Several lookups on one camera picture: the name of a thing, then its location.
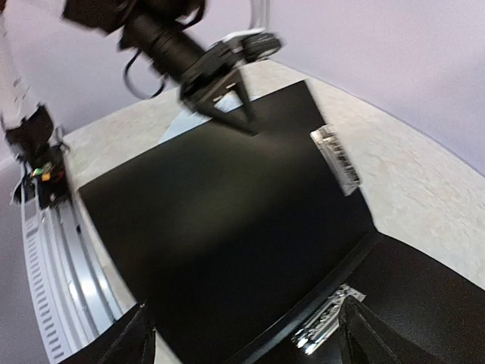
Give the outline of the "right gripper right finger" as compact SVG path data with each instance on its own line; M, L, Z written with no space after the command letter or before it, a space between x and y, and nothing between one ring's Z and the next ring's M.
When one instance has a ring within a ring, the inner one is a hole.
M344 299L338 314L343 363L441 363L404 338L354 297Z

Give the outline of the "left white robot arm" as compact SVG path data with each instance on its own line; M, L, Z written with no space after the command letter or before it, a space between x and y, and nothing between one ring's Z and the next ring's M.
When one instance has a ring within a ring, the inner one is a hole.
M204 1L40 1L62 20L109 35L121 30L120 49L134 48L154 69L180 85L180 101L191 111L236 130L258 127L237 64L224 42L203 49L186 29L205 14ZM46 107L22 80L1 27L1 127L8 145L26 159L49 151L54 126Z

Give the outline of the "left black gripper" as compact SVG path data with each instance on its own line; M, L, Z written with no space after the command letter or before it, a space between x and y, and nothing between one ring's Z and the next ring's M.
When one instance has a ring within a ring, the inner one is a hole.
M121 48L135 48L152 61L155 70L180 85L180 101L190 110L248 135L260 131L239 59L231 48L218 42L202 48L174 20L157 19L138 11L124 24ZM241 107L223 112L215 106L219 98L233 93Z

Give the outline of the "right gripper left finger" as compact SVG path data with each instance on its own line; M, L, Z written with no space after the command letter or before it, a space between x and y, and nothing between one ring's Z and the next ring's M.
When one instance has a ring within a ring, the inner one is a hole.
M137 303L88 346L61 363L154 363L155 326L145 304Z

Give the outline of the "black file folder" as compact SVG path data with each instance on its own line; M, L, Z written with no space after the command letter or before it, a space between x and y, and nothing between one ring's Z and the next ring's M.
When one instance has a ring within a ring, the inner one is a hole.
M484 291L430 256L484 236L484 201L408 162L349 161L304 82L82 186L117 271L184 363L343 363L354 297L441 363L484 361Z

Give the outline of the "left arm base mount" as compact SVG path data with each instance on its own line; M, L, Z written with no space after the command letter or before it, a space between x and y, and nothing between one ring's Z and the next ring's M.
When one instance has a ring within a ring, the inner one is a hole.
M33 165L23 156L18 156L23 174L14 189L12 202L20 205L36 199L41 209L47 209L70 200L64 159L69 151L69 145L59 140L57 144L49 146Z

